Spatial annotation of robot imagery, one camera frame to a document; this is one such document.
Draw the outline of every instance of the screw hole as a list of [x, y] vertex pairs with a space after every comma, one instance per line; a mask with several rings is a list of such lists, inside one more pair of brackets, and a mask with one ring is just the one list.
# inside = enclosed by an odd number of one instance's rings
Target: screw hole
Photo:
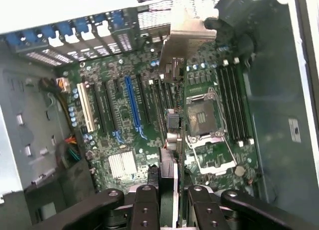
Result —
[[143, 227], [147, 227], [149, 225], [149, 223], [148, 223], [148, 221], [143, 221], [143, 222], [141, 222], [141, 225]]
[[216, 221], [211, 221], [211, 224], [212, 224], [213, 228], [216, 228], [218, 226], [218, 223]]

